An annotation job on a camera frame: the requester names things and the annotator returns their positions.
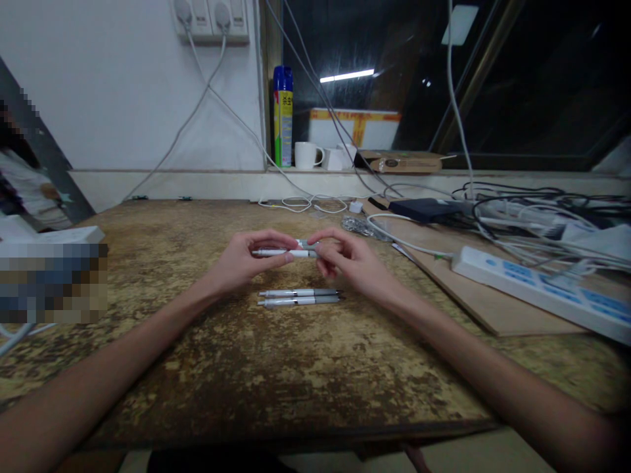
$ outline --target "spray can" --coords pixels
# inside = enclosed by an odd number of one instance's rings
[[[274,68],[274,153],[276,166],[291,166],[294,77],[288,66]]]

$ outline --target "worn table surface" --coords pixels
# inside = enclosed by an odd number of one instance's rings
[[[343,214],[291,214],[244,202],[126,202],[84,222],[106,235],[108,313],[57,326],[0,360],[0,408],[149,317],[209,268],[237,231],[273,227],[296,238]],[[594,335],[497,339],[390,244],[369,240],[406,285],[467,330],[581,402],[625,407],[630,373],[619,347]],[[256,305],[265,289],[344,289],[336,305]],[[449,434],[497,418],[432,349],[394,316],[313,260],[269,271],[210,308],[134,385],[86,447]]]

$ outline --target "cup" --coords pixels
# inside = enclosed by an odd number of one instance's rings
[[[346,151],[337,148],[324,148],[322,168],[327,171],[341,171],[344,169],[344,164],[348,161],[348,156],[344,156],[342,153],[346,153]]]
[[[350,169],[355,165],[355,155],[357,154],[357,148],[348,143],[338,143],[337,148],[342,150],[344,155],[344,169]]]
[[[318,150],[322,153],[320,161],[316,161]],[[294,146],[294,159],[296,160],[296,169],[313,169],[316,164],[320,164],[324,159],[324,150],[315,143],[297,141]]]

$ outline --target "pen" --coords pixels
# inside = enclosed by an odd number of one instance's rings
[[[293,298],[293,297],[307,297],[307,296],[336,296],[341,294],[342,291],[337,289],[286,289],[286,290],[271,290],[261,291],[259,296],[269,298]]]
[[[287,250],[254,250],[252,252],[255,256],[276,256],[279,254],[285,254]],[[311,250],[289,250],[294,258],[319,258],[315,251]]]
[[[342,300],[340,296],[312,296],[291,299],[265,299],[264,301],[259,301],[258,305],[263,305],[266,309],[271,309],[281,305],[334,304],[340,302],[340,300]]]

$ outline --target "box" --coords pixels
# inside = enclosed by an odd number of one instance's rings
[[[346,108],[336,108],[335,112],[359,148],[384,150],[392,148],[401,121],[399,113]],[[340,143],[340,137],[335,131],[331,115],[326,108],[311,108],[303,113],[296,113],[294,120],[294,131],[308,129],[306,136],[296,134],[295,141],[311,141],[323,148],[335,148]],[[350,143],[350,139],[341,128],[340,133],[344,143]]]
[[[423,151],[358,151],[372,169],[388,174],[431,174],[442,169],[443,155]],[[362,159],[355,157],[355,166],[365,168]]]

